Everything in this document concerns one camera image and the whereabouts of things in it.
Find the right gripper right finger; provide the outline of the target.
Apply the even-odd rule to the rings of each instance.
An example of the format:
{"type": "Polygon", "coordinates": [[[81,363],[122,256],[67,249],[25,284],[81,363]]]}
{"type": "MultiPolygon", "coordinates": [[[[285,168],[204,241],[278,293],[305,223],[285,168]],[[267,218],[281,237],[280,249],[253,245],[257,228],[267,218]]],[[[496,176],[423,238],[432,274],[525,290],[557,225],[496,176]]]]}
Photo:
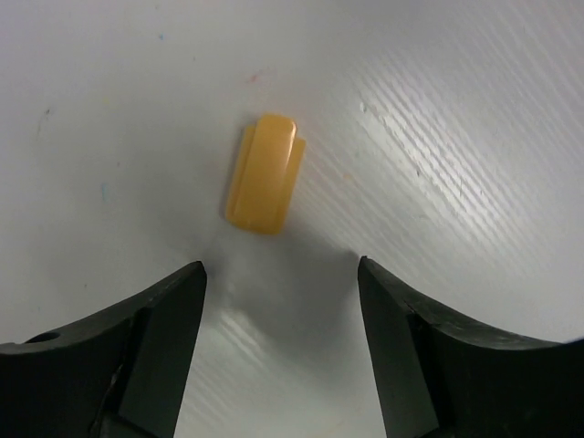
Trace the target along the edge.
{"type": "Polygon", "coordinates": [[[389,437],[580,437],[583,343],[495,328],[416,291],[375,261],[360,307],[389,437]]]}

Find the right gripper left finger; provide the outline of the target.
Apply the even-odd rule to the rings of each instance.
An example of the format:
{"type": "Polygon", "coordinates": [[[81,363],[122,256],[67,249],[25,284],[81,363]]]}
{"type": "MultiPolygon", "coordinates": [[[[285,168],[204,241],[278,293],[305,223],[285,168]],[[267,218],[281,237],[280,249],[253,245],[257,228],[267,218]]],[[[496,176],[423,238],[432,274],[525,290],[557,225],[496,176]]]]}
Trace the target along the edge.
{"type": "Polygon", "coordinates": [[[2,344],[2,436],[174,436],[206,280],[193,262],[97,313],[2,344]]]}

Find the orange eraser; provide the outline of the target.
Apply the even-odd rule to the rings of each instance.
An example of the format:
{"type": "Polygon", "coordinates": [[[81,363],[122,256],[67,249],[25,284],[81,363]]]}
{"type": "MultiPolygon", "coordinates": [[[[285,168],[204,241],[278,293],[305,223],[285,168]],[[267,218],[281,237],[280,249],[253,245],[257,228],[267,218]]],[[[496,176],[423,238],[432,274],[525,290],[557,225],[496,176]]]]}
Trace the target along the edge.
{"type": "Polygon", "coordinates": [[[245,127],[227,196],[228,222],[259,234],[279,233],[305,147],[296,122],[288,117],[265,114],[245,127]]]}

